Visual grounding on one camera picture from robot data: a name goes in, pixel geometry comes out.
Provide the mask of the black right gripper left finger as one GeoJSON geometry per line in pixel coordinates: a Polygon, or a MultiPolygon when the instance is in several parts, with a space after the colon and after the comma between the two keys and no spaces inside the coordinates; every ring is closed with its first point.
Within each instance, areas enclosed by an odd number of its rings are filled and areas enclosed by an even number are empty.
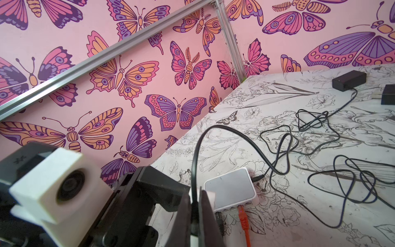
{"type": "Polygon", "coordinates": [[[165,247],[190,247],[191,202],[188,192],[182,195],[177,216],[165,247]]]}

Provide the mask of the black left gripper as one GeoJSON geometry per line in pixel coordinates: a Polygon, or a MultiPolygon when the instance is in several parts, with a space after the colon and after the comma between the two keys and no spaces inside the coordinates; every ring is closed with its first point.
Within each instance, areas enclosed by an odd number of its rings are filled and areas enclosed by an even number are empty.
{"type": "Polygon", "coordinates": [[[149,225],[155,206],[176,212],[189,189],[151,166],[126,173],[80,246],[155,247],[159,234],[149,225]]]}

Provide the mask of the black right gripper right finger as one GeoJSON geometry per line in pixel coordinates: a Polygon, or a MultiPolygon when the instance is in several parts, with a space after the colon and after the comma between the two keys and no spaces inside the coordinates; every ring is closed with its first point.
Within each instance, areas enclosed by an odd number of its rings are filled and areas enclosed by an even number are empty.
{"type": "Polygon", "coordinates": [[[225,247],[205,190],[200,191],[199,197],[199,247],[225,247]]]}

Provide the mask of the white network switch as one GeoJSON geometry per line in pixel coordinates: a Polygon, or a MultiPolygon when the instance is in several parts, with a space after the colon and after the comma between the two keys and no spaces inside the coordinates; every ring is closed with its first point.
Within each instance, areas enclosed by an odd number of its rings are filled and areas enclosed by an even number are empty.
{"type": "Polygon", "coordinates": [[[213,211],[232,214],[238,206],[257,206],[259,198],[247,168],[239,168],[204,183],[213,211]]]}

